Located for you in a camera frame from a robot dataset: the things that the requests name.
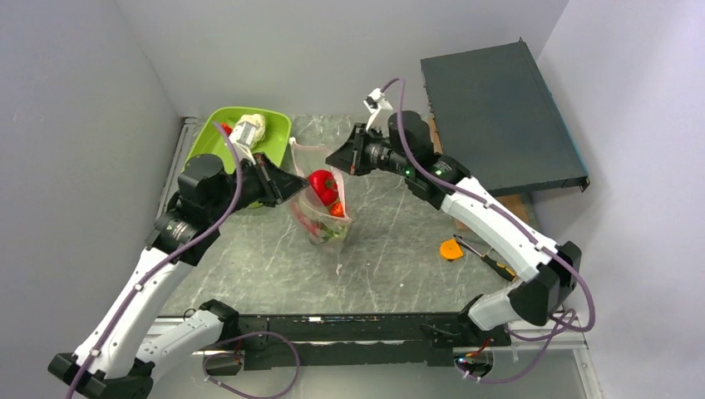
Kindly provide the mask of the clear zip top bag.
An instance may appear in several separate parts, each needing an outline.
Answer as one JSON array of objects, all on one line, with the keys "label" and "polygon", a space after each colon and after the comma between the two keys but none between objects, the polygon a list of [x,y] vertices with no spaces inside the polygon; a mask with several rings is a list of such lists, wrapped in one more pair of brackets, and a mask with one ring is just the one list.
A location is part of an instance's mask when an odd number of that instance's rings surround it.
[{"label": "clear zip top bag", "polygon": [[307,179],[315,170],[329,170],[333,173],[338,185],[338,201],[342,202],[345,209],[343,218],[330,215],[329,206],[326,207],[321,203],[311,185],[295,195],[288,202],[288,207],[311,244],[329,252],[338,252],[353,223],[347,212],[342,172],[325,164],[326,157],[332,152],[324,147],[300,145],[296,139],[290,138],[289,148],[296,175]]}]

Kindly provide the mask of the orange carrot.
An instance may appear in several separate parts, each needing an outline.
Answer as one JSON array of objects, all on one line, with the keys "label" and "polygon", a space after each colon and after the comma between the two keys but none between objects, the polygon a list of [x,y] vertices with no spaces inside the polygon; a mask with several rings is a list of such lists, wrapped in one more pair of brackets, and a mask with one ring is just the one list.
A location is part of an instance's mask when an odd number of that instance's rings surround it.
[{"label": "orange carrot", "polygon": [[330,215],[338,218],[343,218],[345,216],[345,209],[341,201],[336,201],[328,207],[328,212]]}]

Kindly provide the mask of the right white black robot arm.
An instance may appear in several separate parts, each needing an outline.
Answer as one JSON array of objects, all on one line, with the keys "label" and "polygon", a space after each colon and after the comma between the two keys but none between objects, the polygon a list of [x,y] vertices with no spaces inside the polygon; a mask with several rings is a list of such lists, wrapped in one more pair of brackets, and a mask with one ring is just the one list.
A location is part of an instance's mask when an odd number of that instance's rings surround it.
[{"label": "right white black robot arm", "polygon": [[580,248],[570,241],[557,244],[532,229],[467,168],[436,152],[429,125],[416,112],[391,116],[388,132],[383,136],[358,123],[325,162],[349,175],[382,170],[402,176],[414,196],[469,227],[515,273],[507,288],[466,305],[457,325],[461,340],[477,345],[491,329],[518,320],[545,325],[578,284]]}]

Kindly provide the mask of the red tomato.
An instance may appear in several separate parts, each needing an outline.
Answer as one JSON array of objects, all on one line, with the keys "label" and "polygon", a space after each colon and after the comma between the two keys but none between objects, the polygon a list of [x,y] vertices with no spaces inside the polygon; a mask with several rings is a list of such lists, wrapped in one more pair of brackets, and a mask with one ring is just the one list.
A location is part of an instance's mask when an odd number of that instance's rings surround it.
[{"label": "red tomato", "polygon": [[315,170],[308,176],[308,182],[324,206],[338,201],[338,185],[331,171]]}]

